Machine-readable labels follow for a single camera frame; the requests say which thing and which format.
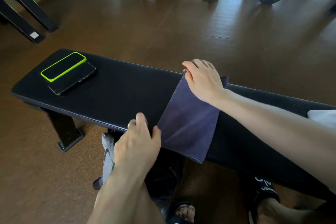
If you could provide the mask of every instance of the smartphone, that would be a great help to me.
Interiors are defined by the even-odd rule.
[[[85,56],[78,52],[73,52],[65,58],[52,64],[48,68],[44,69],[41,72],[41,75],[49,82],[53,82],[85,61]]]
[[[51,82],[49,84],[49,88],[53,91],[53,93],[60,96],[87,77],[91,76],[95,71],[96,68],[89,62],[81,63],[62,77],[58,78],[54,82]]]

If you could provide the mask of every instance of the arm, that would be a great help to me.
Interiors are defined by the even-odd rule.
[[[133,220],[141,187],[161,148],[161,131],[149,134],[145,116],[136,115],[115,144],[115,167],[97,196],[87,224],[127,224]]]
[[[191,91],[227,113],[260,140],[336,191],[336,133],[281,108],[259,103],[224,89],[213,65],[183,62]]]

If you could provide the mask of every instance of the forearm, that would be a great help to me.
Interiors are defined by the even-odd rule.
[[[211,104],[336,191],[336,133],[331,129],[229,90]]]
[[[87,224],[131,223],[143,183],[143,175],[115,167],[100,189]]]

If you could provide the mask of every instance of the black sandal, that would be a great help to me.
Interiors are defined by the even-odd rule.
[[[244,194],[246,209],[250,224],[258,224],[258,205],[265,198],[274,198],[280,202],[278,194],[273,189],[271,182],[258,179],[248,174],[240,175],[241,186]]]
[[[191,224],[191,222],[182,219],[180,216],[176,214],[176,211],[181,207],[181,205],[188,206],[195,206],[190,203],[189,201],[176,201],[175,203],[171,204],[168,210],[168,214],[166,217],[166,224]],[[195,216],[194,216],[194,223],[196,221],[196,209],[195,209]]]

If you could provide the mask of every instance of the purple towel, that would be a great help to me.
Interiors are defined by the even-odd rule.
[[[221,76],[223,87],[229,78]],[[162,147],[202,163],[215,132],[219,110],[199,100],[190,90],[184,75],[177,85],[158,127]]]

